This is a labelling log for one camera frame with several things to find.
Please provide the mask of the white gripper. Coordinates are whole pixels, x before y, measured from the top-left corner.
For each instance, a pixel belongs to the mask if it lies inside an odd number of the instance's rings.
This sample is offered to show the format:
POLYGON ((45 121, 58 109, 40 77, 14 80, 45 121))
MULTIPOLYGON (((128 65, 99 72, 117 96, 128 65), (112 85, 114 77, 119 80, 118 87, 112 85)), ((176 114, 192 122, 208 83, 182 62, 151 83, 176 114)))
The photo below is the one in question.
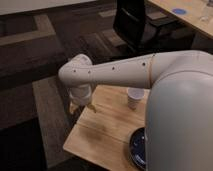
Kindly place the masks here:
POLYGON ((78 87, 72 87, 69 89, 70 105, 69 113, 73 115, 78 109, 78 106, 86 106, 94 113, 97 112, 94 105, 89 104, 92 100, 92 89, 89 84, 81 85, 78 87))

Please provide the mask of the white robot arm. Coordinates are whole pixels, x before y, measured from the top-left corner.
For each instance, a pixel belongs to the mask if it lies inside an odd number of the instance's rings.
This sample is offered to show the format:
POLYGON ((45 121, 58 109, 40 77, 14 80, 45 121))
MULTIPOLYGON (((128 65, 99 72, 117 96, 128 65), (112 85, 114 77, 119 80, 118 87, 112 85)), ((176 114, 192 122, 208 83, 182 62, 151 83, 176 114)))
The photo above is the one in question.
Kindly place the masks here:
POLYGON ((78 54, 58 76, 75 105, 91 102, 93 84, 149 89, 146 171, 213 171, 213 54, 161 52, 96 65, 78 54))

